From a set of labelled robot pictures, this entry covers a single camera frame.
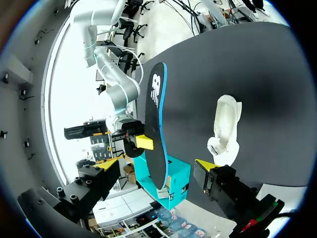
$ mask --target gray wall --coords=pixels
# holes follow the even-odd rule
[[[8,131],[7,140],[0,140],[0,165],[8,186],[16,197],[21,192],[45,186],[54,191],[60,182],[53,170],[46,146],[41,123],[41,85],[47,58],[53,41],[67,18],[63,0],[44,0],[32,14],[26,15],[21,27],[8,45],[3,58],[12,53],[33,72],[33,85],[29,85],[26,101],[19,100],[16,85],[0,83],[0,130]],[[40,30],[40,43],[34,40]],[[24,140],[30,140],[30,148],[24,148]],[[35,156],[28,160],[31,153]]]

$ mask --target cyan box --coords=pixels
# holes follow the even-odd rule
[[[158,198],[157,188],[155,187],[152,179],[149,177],[150,173],[147,166],[145,152],[141,156],[134,158],[134,168],[136,179],[139,184],[149,194],[151,194],[156,201],[158,201],[166,209],[170,210],[187,197],[190,178],[190,164],[180,161],[170,155],[167,156],[167,159],[169,160],[167,175],[170,177],[169,198]]]

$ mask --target black table surface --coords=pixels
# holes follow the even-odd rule
[[[240,145],[232,167],[249,186],[308,184],[316,156],[316,90],[289,27],[254,22],[226,26],[181,42],[143,65],[137,117],[145,121],[152,68],[167,64],[163,131],[167,153],[191,164],[187,200],[225,217],[193,177],[195,159],[213,162],[207,141],[220,96],[242,102]],[[135,78],[140,78],[137,69]]]

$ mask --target white robotic arm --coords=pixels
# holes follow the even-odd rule
[[[100,94],[108,114],[125,111],[140,94],[137,82],[114,64],[104,47],[96,47],[97,25],[115,25],[123,12],[125,0],[80,0],[72,9],[71,25],[81,39],[86,67],[97,63],[98,71],[112,87]]]
[[[80,0],[73,7],[70,18],[73,30],[82,40],[81,44],[87,67],[93,66],[97,41],[97,25],[112,26],[122,15],[125,0]]]

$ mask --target black insole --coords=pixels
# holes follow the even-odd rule
[[[167,153],[162,129],[162,110],[167,79],[167,67],[158,63],[151,71],[148,82],[144,134],[153,140],[154,150],[145,150],[151,179],[158,189],[167,178]]]

